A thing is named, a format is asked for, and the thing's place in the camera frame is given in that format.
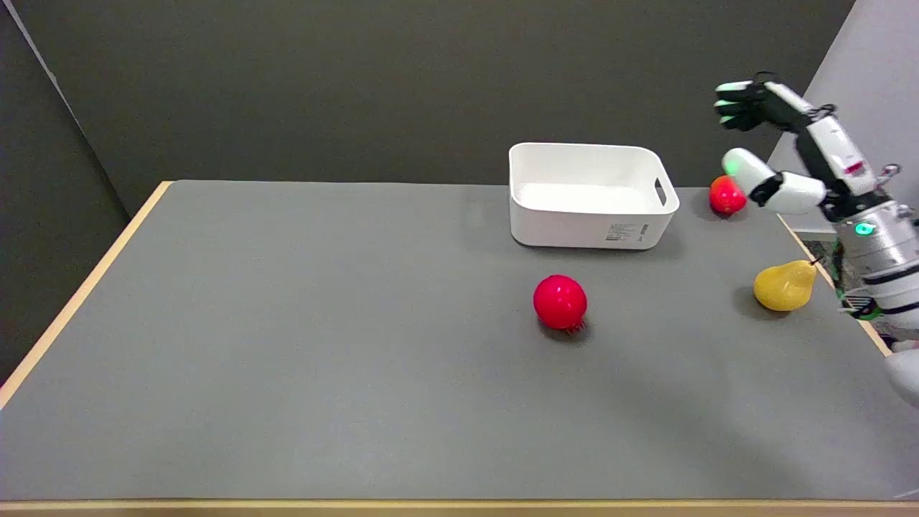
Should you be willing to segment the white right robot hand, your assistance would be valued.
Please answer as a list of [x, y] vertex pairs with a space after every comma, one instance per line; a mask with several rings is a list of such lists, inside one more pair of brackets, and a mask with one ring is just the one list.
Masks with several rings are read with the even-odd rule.
[[721, 84], [715, 93], [714, 109], [726, 130], [770, 124], [794, 138], [805, 174], [772, 168], [747, 149], [733, 148], [722, 157], [725, 174], [759, 207], [784, 215], [818, 208], [836, 223], [892, 200], [841, 127], [835, 105], [814, 107], [772, 73]]

